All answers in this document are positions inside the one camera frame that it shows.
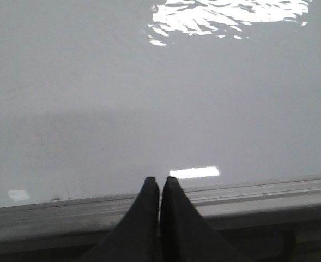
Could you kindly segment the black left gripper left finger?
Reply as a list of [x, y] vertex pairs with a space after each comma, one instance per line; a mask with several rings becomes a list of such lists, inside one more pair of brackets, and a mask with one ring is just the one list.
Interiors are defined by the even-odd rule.
[[78, 261], [153, 261], [158, 211], [159, 187], [147, 177], [118, 225]]

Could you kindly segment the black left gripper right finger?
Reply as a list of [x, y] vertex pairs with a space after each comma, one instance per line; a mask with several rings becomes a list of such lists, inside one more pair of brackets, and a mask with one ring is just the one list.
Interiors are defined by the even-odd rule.
[[162, 191], [160, 229], [164, 261], [251, 261], [209, 226], [171, 176]]

